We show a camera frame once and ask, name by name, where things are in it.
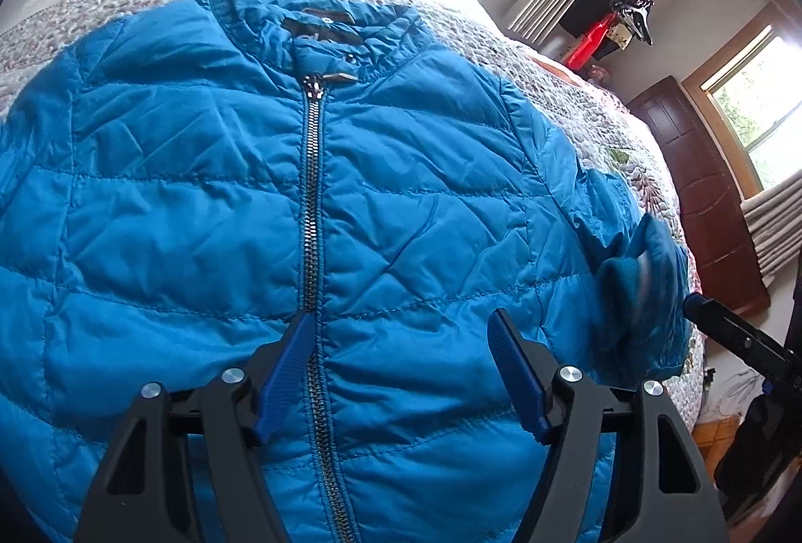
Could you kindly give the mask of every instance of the red object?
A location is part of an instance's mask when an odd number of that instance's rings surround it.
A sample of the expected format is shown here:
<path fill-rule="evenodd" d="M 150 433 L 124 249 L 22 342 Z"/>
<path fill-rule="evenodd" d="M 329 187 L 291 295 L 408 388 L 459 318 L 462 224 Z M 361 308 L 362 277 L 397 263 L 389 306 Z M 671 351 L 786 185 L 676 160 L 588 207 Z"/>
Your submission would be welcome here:
<path fill-rule="evenodd" d="M 583 65 L 588 62 L 588 59 L 598 49 L 599 45 L 604 40 L 604 35 L 607 30 L 613 26 L 618 17 L 615 13 L 608 13 L 596 25 L 593 25 L 587 32 L 582 35 L 582 40 L 579 41 L 573 51 L 565 59 L 565 67 L 570 70 L 581 70 Z"/>

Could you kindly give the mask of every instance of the tree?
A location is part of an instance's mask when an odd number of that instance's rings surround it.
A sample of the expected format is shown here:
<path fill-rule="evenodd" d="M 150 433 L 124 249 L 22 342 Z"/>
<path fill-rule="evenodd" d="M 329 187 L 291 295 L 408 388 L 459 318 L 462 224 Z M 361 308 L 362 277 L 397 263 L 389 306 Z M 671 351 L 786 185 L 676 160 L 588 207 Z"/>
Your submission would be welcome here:
<path fill-rule="evenodd" d="M 760 182 L 763 184 L 763 187 L 770 188 L 780 179 L 777 179 L 771 162 L 763 157 L 763 152 L 760 151 L 761 149 L 762 147 L 758 147 L 756 150 L 753 150 L 753 152 L 749 154 L 749 158 L 751 158 L 751 162 L 755 166 L 755 171 L 757 172 L 757 176 L 760 177 Z"/>
<path fill-rule="evenodd" d="M 724 114 L 730 120 L 732 128 L 735 133 L 738 133 L 743 146 L 747 146 L 756 137 L 760 135 L 761 129 L 753 117 L 748 116 L 743 112 L 740 102 L 732 97 L 729 93 L 727 86 L 723 86 L 717 93 L 715 93 L 715 101 L 719 103 Z"/>

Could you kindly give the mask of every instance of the zipper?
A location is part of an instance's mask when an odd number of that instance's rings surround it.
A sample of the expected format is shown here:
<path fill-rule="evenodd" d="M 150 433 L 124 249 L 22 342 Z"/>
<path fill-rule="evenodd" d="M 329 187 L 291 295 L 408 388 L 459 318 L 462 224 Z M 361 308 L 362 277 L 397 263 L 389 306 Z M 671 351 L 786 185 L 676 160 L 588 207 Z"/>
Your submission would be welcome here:
<path fill-rule="evenodd" d="M 304 77 L 302 86 L 306 95 L 306 140 L 304 156 L 306 158 L 306 210 L 303 214 L 303 309 L 318 313 L 318 285 L 320 272 L 320 228 L 318 224 L 318 208 L 320 196 L 318 181 L 320 180 L 320 107 L 326 93 L 323 81 L 355 81 L 350 75 L 325 75 L 323 77 Z M 342 489 L 334 472 L 334 451 L 332 435 L 326 416 L 326 401 L 323 397 L 320 358 L 316 350 L 310 357 L 306 367 L 306 379 L 309 386 L 310 405 L 312 408 L 312 427 L 315 446 L 320 460 L 323 492 L 326 494 L 334 515 L 334 525 L 340 543 L 356 543 L 350 524 L 348 509 L 342 497 Z"/>

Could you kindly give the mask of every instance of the wooden door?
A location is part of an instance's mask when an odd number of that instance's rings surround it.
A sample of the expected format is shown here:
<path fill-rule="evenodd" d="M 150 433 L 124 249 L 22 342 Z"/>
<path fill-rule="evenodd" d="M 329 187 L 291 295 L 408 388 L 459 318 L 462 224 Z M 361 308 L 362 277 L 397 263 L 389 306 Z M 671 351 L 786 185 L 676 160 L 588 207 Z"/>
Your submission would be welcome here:
<path fill-rule="evenodd" d="M 627 107 L 663 151 L 703 292 L 742 317 L 765 310 L 770 300 L 738 188 L 691 101 L 674 77 L 666 77 Z"/>

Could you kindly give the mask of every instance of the quilted jacket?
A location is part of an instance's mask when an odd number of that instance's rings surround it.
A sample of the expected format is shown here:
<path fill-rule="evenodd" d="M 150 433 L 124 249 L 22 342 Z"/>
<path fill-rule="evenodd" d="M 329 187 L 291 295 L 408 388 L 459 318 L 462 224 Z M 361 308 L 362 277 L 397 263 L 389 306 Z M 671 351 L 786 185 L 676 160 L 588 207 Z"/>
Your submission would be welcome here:
<path fill-rule="evenodd" d="M 259 452 L 294 543 L 509 541 L 546 449 L 510 406 L 488 316 L 607 383 L 678 372 L 685 254 L 648 218 L 662 247 L 633 239 L 640 221 L 622 178 L 583 170 L 416 9 L 181 0 L 112 21 L 2 127 L 0 465 L 70 540 L 144 383 L 203 385 L 304 307 L 314 364 Z M 604 268 L 650 256 L 661 308 L 616 313 Z M 612 452 L 605 435 L 582 540 Z"/>

